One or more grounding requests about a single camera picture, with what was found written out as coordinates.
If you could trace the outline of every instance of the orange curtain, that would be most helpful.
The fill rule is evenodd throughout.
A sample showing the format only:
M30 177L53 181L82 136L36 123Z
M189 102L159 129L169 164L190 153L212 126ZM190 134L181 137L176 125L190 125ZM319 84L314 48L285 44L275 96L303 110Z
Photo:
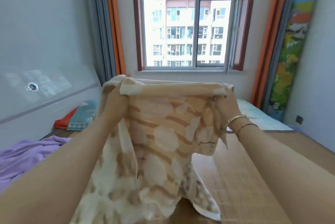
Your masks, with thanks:
M116 74L126 74L117 0L108 0L108 8L111 20L111 35L113 38Z
M251 96L251 103L257 108L261 108L262 96L269 72L270 60L277 35L283 4L284 0L271 0L269 17L267 19L260 60L258 63L256 79Z

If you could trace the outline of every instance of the blue pillow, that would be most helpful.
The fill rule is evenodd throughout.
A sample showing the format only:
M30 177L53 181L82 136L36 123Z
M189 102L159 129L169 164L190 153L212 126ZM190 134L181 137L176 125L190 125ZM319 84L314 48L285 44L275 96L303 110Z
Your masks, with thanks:
M66 130L82 131L88 127L95 118L98 105L99 99L83 102L71 117Z

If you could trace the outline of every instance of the purple blanket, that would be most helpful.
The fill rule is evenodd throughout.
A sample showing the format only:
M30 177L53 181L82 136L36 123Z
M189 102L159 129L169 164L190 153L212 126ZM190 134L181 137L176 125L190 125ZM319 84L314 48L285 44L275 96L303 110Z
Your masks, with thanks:
M51 136L40 141L22 140L0 151L0 191L70 139Z

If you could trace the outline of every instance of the wall socket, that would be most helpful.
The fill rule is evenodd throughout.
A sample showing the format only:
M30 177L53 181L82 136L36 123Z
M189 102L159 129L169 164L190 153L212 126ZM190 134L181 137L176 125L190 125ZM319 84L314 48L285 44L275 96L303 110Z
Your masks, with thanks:
M296 116L296 119L295 119L295 121L297 122L297 123L299 123L299 124L303 124L303 121L304 121L304 119L301 117L301 116Z

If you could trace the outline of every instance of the gold bracelet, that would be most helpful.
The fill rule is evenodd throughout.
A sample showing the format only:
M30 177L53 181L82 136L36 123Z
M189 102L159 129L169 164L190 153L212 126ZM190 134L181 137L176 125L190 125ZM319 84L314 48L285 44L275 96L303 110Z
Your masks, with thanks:
M241 130L243 127L247 126L247 125L255 125L255 126L257 126L256 124L253 124L253 123L243 125L243 126L237 131L237 133L236 133L237 139L238 139L239 141L240 141L240 136L239 136L240 130Z
M234 116L233 118L229 119L229 120L228 120L228 124L230 124L233 120L235 120L235 119L237 119L237 118L240 118L240 117L247 118L246 115L237 115L237 116Z

